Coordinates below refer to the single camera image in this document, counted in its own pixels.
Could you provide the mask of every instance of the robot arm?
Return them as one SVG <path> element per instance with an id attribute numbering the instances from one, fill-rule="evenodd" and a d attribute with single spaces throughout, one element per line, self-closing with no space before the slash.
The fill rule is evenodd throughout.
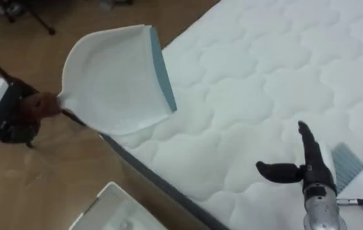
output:
<path id="1" fill-rule="evenodd" d="M 265 164 L 257 162 L 259 173 L 275 183 L 296 183 L 303 181 L 305 230 L 346 230 L 346 224 L 339 215 L 336 201 L 336 185 L 330 170 L 322 159 L 319 144 L 302 121 L 298 123 L 304 143 L 305 165 Z"/>

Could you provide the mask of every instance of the white plastic box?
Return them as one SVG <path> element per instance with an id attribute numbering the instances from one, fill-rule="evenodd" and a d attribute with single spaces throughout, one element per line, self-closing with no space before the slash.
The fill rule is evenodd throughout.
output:
<path id="1" fill-rule="evenodd" d="M 114 182 L 108 183 L 70 230 L 166 230 L 133 197 Z"/>

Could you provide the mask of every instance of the mattress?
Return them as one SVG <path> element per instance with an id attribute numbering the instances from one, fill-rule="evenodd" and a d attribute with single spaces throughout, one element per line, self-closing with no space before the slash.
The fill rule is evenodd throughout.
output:
<path id="1" fill-rule="evenodd" d="M 111 137 L 228 228 L 303 229 L 300 185 L 255 167 L 304 162 L 298 120 L 363 161 L 363 1 L 222 0 L 163 53 L 178 110 Z"/>

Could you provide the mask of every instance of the white quilted mattress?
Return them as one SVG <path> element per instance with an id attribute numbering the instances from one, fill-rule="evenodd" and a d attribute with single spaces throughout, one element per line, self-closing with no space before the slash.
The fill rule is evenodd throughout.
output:
<path id="1" fill-rule="evenodd" d="M 363 0 L 222 0 L 164 57 L 178 110 L 112 138 L 230 229 L 303 229 L 300 185 L 255 167 L 304 162 L 298 120 L 363 160 Z"/>

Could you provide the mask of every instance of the blue brush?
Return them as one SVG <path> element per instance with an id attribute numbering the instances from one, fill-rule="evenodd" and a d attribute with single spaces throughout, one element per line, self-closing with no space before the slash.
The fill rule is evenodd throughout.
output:
<path id="1" fill-rule="evenodd" d="M 363 171 L 363 162 L 345 143 L 338 144 L 331 154 L 336 173 L 337 193 L 340 194 Z"/>

